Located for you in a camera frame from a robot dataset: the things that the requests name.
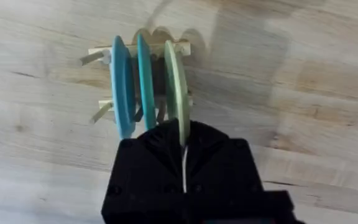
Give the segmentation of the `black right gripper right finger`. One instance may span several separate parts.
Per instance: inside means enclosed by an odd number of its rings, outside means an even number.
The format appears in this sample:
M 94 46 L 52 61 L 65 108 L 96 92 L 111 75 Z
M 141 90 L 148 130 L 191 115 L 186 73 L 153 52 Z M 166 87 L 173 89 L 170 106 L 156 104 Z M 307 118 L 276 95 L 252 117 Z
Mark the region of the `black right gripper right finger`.
M 249 143 L 192 121 L 186 157 L 191 194 L 242 194 L 264 190 Z

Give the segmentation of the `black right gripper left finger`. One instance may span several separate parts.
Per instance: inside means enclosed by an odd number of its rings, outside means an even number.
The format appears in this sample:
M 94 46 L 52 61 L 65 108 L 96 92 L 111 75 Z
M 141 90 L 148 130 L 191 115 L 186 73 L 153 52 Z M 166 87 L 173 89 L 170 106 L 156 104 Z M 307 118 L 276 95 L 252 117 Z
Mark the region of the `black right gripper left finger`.
M 119 143 L 107 197 L 182 197 L 183 171 L 178 120 L 166 121 Z

